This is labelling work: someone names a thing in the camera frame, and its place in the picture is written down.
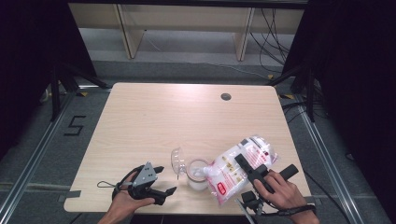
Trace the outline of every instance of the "cable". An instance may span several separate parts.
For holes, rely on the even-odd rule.
[[[346,222],[350,224],[349,218],[347,218],[347,214],[345,211],[341,208],[341,206],[335,201],[335,199],[329,194],[329,192],[326,191],[319,183],[310,175],[305,169],[303,169],[304,174],[306,174],[325,194],[326,196],[335,204],[335,206],[338,208],[338,210],[341,212],[341,214],[344,216],[346,219]]]
[[[304,112],[306,112],[306,110],[301,111],[300,113],[296,114],[293,118],[291,118],[291,119],[288,121],[288,124],[291,123],[295,118],[297,118],[299,115],[303,114]]]
[[[79,213],[78,215],[76,215],[76,216],[69,222],[69,224],[73,224],[81,215],[82,215],[82,213]]]
[[[273,44],[271,44],[270,42],[268,42],[268,37],[270,36],[270,33],[267,34],[266,37],[264,37],[264,34],[262,33],[262,38],[264,39],[264,43],[267,43],[269,46],[271,46],[274,49],[277,49],[276,46],[274,46]]]
[[[265,70],[267,70],[268,72],[281,73],[281,72],[278,72],[278,71],[275,71],[275,70],[266,68],[266,67],[264,66],[264,64],[262,64],[262,49],[260,49],[259,61],[260,61],[260,65],[262,66],[262,68],[265,69]]]
[[[288,48],[284,47],[283,45],[281,45],[280,42],[279,42],[279,39],[278,39],[278,37],[277,37],[276,22],[275,22],[276,9],[273,8],[272,12],[273,12],[273,15],[272,15],[272,22],[271,22],[271,25],[269,24],[269,22],[268,22],[268,20],[267,20],[267,18],[266,18],[266,16],[265,16],[265,14],[264,14],[263,9],[262,9],[262,16],[264,17],[265,23],[267,24],[267,27],[268,27],[268,31],[269,31],[268,35],[271,34],[271,36],[273,37],[273,39],[275,40],[275,42],[276,42],[276,44],[277,44],[277,47],[276,47],[276,46],[273,46],[273,45],[270,44],[269,42],[267,42],[267,43],[268,43],[271,47],[273,47],[274,49],[278,49],[278,50],[279,50],[279,53],[280,53],[280,55],[282,56],[283,61],[285,62],[285,61],[286,61],[285,52],[286,52],[286,53],[289,53],[290,50],[289,50]]]
[[[286,116],[286,114],[288,114],[288,112],[292,109],[292,107],[288,108],[288,110],[286,112],[284,112],[283,114]]]
[[[282,109],[284,110],[284,109],[287,109],[287,108],[295,107],[297,105],[305,105],[305,104],[306,104],[306,101],[298,102],[298,103],[291,103],[291,104],[288,104],[288,105],[282,105]]]
[[[100,184],[102,184],[102,183],[107,184],[107,186],[100,186]],[[108,182],[102,180],[102,181],[99,181],[99,182],[96,184],[96,187],[98,187],[98,188],[100,188],[100,189],[104,189],[104,188],[115,188],[116,185],[110,184],[110,183],[108,183]]]
[[[147,38],[147,41],[150,43],[150,45],[152,46],[152,47],[154,47],[156,50],[158,50],[159,52],[163,52],[160,48],[158,48],[154,43],[152,43],[152,41],[150,40],[150,39],[148,39]],[[178,60],[173,60],[173,59],[171,59],[171,58],[168,58],[168,57],[166,57],[166,56],[164,56],[167,60],[169,60],[169,61],[171,61],[171,62],[175,62],[175,63],[191,63],[191,62],[186,62],[186,61],[178,61]],[[261,74],[258,74],[258,73],[253,73],[253,72],[248,72],[248,71],[244,71],[244,70],[241,70],[241,69],[238,69],[238,68],[235,68],[235,67],[232,67],[232,66],[229,66],[229,65],[225,65],[225,64],[219,64],[219,63],[191,63],[191,64],[209,64],[209,65],[214,65],[214,66],[218,66],[218,67],[225,67],[225,68],[231,68],[231,69],[233,69],[233,70],[235,70],[235,71],[237,71],[237,72],[241,72],[241,73],[245,73],[245,74],[251,74],[251,75],[255,75],[255,76],[259,76],[259,77],[263,77],[263,78],[265,78],[265,79],[267,79],[267,80],[270,80],[268,77],[265,77],[265,76],[263,76],[263,75],[261,75]]]
[[[257,41],[256,37],[254,37],[253,33],[250,33],[251,37],[253,37],[254,41],[256,41],[257,45],[259,45],[259,47],[265,52],[267,53],[268,56],[270,56],[272,59],[274,59],[277,63],[280,63],[281,65],[284,65],[284,63],[282,61],[280,61],[274,54],[272,54],[270,51],[268,51],[268,49],[266,49],[263,45],[261,45],[259,43],[259,41]]]
[[[325,106],[324,95],[321,92],[320,87],[315,84],[314,84],[314,97],[315,97],[314,105],[321,106],[321,108],[314,108],[315,115],[323,119],[328,119],[329,115],[327,113],[324,113],[324,115],[320,115],[316,112],[316,111],[327,111],[327,110]]]

